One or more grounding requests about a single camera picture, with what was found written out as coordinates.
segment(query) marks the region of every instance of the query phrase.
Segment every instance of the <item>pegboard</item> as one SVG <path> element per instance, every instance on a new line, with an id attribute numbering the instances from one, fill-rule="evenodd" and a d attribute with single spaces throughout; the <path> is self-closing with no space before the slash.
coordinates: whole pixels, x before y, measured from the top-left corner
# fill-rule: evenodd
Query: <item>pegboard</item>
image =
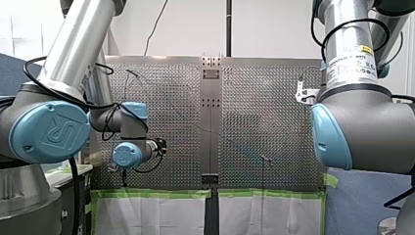
<path id="1" fill-rule="evenodd" d="M 167 59 L 118 58 L 107 59 L 114 68 L 111 85 L 116 102 L 136 101 L 148 105 L 150 138 L 161 137 L 167 141 L 168 154 L 159 168 L 151 173 L 127 172 L 129 187 L 155 189 L 200 188 L 200 58 Z M 139 77 L 131 75 L 132 70 Z M 118 188 L 122 186 L 120 172 L 109 172 L 111 155 L 119 143 L 119 135 L 104 142 L 99 136 L 103 164 L 94 169 L 93 188 Z M 150 169 L 157 160 L 139 167 Z"/>
<path id="2" fill-rule="evenodd" d="M 149 136 L 165 138 L 168 145 L 154 172 L 128 171 L 128 186 L 200 189 L 202 173 L 217 173 L 220 188 L 322 190 L 325 169 L 313 152 L 309 108 L 295 99 L 297 78 L 319 61 L 223 58 L 214 68 L 218 78 L 211 80 L 204 79 L 209 67 L 203 58 L 110 57 L 107 62 L 115 69 L 115 100 L 147 103 Z M 319 86 L 318 70 L 304 78 L 305 88 Z M 94 169 L 94 188 L 122 185 L 120 172 L 108 171 L 118 140 L 101 141 L 104 163 Z"/>
<path id="3" fill-rule="evenodd" d="M 312 145 L 310 109 L 296 102 L 311 60 L 224 59 L 219 144 L 221 188 L 318 191 L 323 166 Z M 319 87 L 319 69 L 304 74 Z"/>

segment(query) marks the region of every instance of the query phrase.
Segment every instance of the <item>metal frame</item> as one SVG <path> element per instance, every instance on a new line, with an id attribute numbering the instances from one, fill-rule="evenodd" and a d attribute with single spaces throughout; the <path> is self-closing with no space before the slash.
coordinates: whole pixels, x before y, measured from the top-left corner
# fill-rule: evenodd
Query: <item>metal frame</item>
<path id="1" fill-rule="evenodd" d="M 265 188 L 270 189 L 284 189 L 284 190 L 294 190 L 294 191 L 323 191 L 323 176 L 322 172 L 325 171 L 325 168 L 319 164 L 313 164 L 317 165 L 317 168 L 314 169 L 316 173 L 321 174 L 321 177 L 314 182 L 312 185 L 271 185 L 270 183 L 274 181 L 269 181 L 265 185 L 258 185 L 255 183 L 252 183 L 250 185 L 244 184 L 244 185 L 235 185 L 234 187 L 228 185 L 228 184 L 221 184 L 221 177 L 224 177 L 226 175 L 223 174 L 223 170 L 221 169 L 220 165 L 220 158 L 225 158 L 225 156 L 220 156 L 220 149 L 222 148 L 221 143 L 223 142 L 223 135 L 220 132 L 222 130 L 222 123 L 223 123 L 223 116 L 222 113 L 224 111 L 223 108 L 223 101 L 226 99 L 227 94 L 224 94 L 223 92 L 226 92 L 224 90 L 224 81 L 223 76 L 226 75 L 224 68 L 227 67 L 241 67 L 241 68 L 256 68 L 258 70 L 262 70 L 264 68 L 272 68 L 274 69 L 274 75 L 275 79 L 280 79 L 278 72 L 285 72 L 287 71 L 290 75 L 296 76 L 299 75 L 299 72 L 301 72 L 303 69 L 305 69 L 308 66 L 319 66 L 320 61 L 319 60 L 298 60 L 298 59 L 240 59 L 240 58 L 218 58 L 218 57 L 114 57 L 109 56 L 106 58 L 107 63 L 115 67 L 115 74 L 118 72 L 122 72 L 122 70 L 119 70 L 119 66 L 122 65 L 122 67 L 125 68 L 141 68 L 140 65 L 147 67 L 147 66 L 157 66 L 160 67 L 161 70 L 163 70 L 163 66 L 171 65 L 175 67 L 179 67 L 179 70 L 183 69 L 186 70 L 188 66 L 192 67 L 194 70 L 198 70 L 198 74 L 195 72 L 192 73 L 194 76 L 193 79 L 199 80 L 199 101 L 191 101 L 192 103 L 195 103 L 199 105 L 197 112 L 199 113 L 199 117 L 197 118 L 198 123 L 194 123 L 194 129 L 199 134 L 199 142 L 200 146 L 199 148 L 199 154 L 194 158 L 194 161 L 199 161 L 197 164 L 199 165 L 198 169 L 198 175 L 199 177 L 193 177 L 192 179 L 195 180 L 195 184 L 186 185 L 184 181 L 180 179 L 180 174 L 183 175 L 189 175 L 189 171 L 186 171 L 187 169 L 185 167 L 177 167 L 177 165 L 174 165 L 173 163 L 164 163 L 165 165 L 169 165 L 171 167 L 163 168 L 161 167 L 158 172 L 152 173 L 150 175 L 142 175 L 142 174 L 136 174 L 134 172 L 129 173 L 128 177 L 134 178 L 134 181 L 136 179 L 140 180 L 151 180 L 152 186 L 150 184 L 141 185 L 132 183 L 129 184 L 131 187 L 147 187 L 147 188 L 156 188 L 156 189 L 166 189 L 166 190 L 174 190 L 174 189 L 201 189 L 201 188 L 209 188 L 216 191 L 217 188 L 247 188 L 247 187 L 256 187 L 260 188 L 261 186 L 264 186 Z M 312 77 L 315 77 L 317 71 L 314 71 L 313 75 L 306 75 L 305 83 L 307 87 L 315 87 L 319 85 L 320 79 L 315 79 L 314 82 L 310 82 Z M 180 77 L 181 74 L 177 74 L 175 77 L 172 77 L 174 81 L 179 81 L 182 79 Z M 118 78 L 110 77 L 110 79 L 115 82 Z M 293 77 L 293 87 L 296 87 L 297 85 L 297 78 Z M 116 93 L 119 92 L 119 89 L 113 89 L 115 93 L 115 100 L 116 100 Z M 134 96 L 136 96 L 136 93 L 139 92 L 139 90 L 136 90 L 134 93 Z M 296 90 L 293 91 L 293 94 L 290 96 L 290 99 L 293 99 L 293 103 L 295 103 L 295 99 L 292 98 L 295 95 Z M 181 112 L 192 112 L 189 109 L 183 109 Z M 154 111 L 150 110 L 150 115 L 153 116 Z M 296 117 L 293 117 L 293 122 L 299 121 L 296 119 Z M 309 125 L 309 120 L 305 119 L 306 124 Z M 303 153 L 303 148 L 298 148 L 298 151 Z M 176 182 L 174 185 L 159 185 L 158 180 L 159 173 L 161 171 L 164 171 L 163 174 L 170 174 L 173 173 L 176 177 Z M 298 175 L 300 175 L 300 168 L 293 168 L 293 174 L 295 172 L 298 172 Z M 266 170 L 265 172 L 268 176 L 275 176 L 275 174 L 272 174 L 272 170 Z M 114 176 L 110 176 L 110 179 L 103 174 L 110 174 L 105 171 L 99 170 L 98 174 L 95 174 L 95 183 L 93 179 L 93 187 L 95 188 L 115 188 L 120 187 L 120 175 L 114 174 Z"/>

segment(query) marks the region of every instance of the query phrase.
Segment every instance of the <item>blue joint cap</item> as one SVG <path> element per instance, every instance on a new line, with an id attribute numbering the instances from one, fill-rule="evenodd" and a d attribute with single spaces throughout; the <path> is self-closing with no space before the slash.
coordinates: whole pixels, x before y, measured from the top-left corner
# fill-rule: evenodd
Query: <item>blue joint cap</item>
<path id="1" fill-rule="evenodd" d="M 311 111 L 314 151 L 318 161 L 327 167 L 352 169 L 350 149 L 332 113 L 323 104 L 314 105 Z"/>
<path id="2" fill-rule="evenodd" d="M 387 77 L 387 76 L 389 75 L 390 69 L 391 69 L 391 66 L 390 66 L 390 65 L 385 65 L 385 66 L 382 68 L 381 73 L 380 73 L 380 74 L 378 74 L 378 78 L 382 79 L 382 78 Z"/>
<path id="3" fill-rule="evenodd" d="M 123 107 L 121 107 L 121 111 L 125 113 L 126 115 L 132 116 L 131 113 L 133 113 L 134 115 L 136 115 L 137 117 L 141 119 L 147 119 L 149 117 L 149 113 L 147 111 L 147 105 L 144 103 L 123 102 L 122 105 Z"/>
<path id="4" fill-rule="evenodd" d="M 321 61 L 320 64 L 320 71 L 325 71 L 327 69 L 327 64 L 324 61 Z"/>
<path id="5" fill-rule="evenodd" d="M 122 168 L 133 168 L 143 163 L 143 153 L 135 144 L 124 142 L 114 149 L 113 161 Z"/>
<path id="6" fill-rule="evenodd" d="M 13 154 L 30 164 L 56 164 L 76 155 L 90 134 L 89 119 L 64 101 L 43 103 L 22 114 L 12 126 Z"/>

